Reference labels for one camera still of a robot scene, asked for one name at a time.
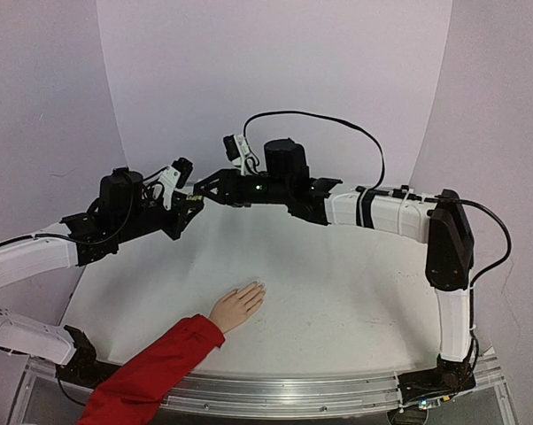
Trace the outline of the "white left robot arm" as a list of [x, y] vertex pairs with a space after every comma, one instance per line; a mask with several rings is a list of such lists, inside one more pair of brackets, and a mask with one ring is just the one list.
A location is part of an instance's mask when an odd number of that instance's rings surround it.
[[[182, 193], [192, 170], [186, 158], [149, 177], [127, 167], [114, 169], [102, 178], [99, 195], [86, 212], [0, 243], [0, 289], [52, 270], [85, 267], [154, 232], [179, 239], [204, 207], [200, 196]], [[97, 356], [82, 331], [48, 325], [1, 305], [0, 349], [62, 367]]]

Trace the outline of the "mannequin hand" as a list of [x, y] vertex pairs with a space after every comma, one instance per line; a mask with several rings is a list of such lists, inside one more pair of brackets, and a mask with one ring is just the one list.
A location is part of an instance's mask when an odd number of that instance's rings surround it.
[[265, 286], [258, 282], [232, 290], [215, 303], [208, 319], [222, 334], [227, 334], [250, 319], [262, 306], [265, 296]]

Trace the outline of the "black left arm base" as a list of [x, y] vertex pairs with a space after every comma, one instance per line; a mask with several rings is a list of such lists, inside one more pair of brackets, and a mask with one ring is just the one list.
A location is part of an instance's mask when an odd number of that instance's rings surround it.
[[97, 351], [83, 331], [69, 325], [64, 330], [72, 338], [75, 353], [66, 365], [56, 366], [61, 381], [95, 389], [115, 373], [118, 367], [97, 359]]

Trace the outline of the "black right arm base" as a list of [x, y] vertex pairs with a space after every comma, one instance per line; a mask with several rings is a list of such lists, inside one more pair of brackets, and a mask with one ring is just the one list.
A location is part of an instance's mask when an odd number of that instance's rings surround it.
[[424, 399], [453, 397], [475, 387], [473, 365], [437, 358], [435, 368], [403, 373], [398, 377], [401, 402], [409, 406]]

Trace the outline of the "red sleeved forearm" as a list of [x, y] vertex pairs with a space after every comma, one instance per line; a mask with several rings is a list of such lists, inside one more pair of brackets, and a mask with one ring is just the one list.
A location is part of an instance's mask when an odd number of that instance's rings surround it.
[[167, 394], [225, 342], [203, 315], [184, 318], [135, 355], [89, 397], [80, 424], [147, 424]]

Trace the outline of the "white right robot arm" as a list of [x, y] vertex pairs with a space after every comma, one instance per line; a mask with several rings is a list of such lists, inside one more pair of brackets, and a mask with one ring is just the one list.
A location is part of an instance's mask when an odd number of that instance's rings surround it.
[[432, 198], [414, 194], [407, 186], [369, 189], [313, 178], [305, 148], [289, 138], [266, 143], [266, 169], [252, 174], [246, 139], [230, 135], [223, 142], [232, 167], [197, 182], [196, 194], [233, 207], [285, 205], [290, 215], [313, 224], [368, 228], [426, 244], [425, 275], [439, 307], [439, 359], [453, 364], [468, 359], [475, 239], [456, 192], [446, 189]]

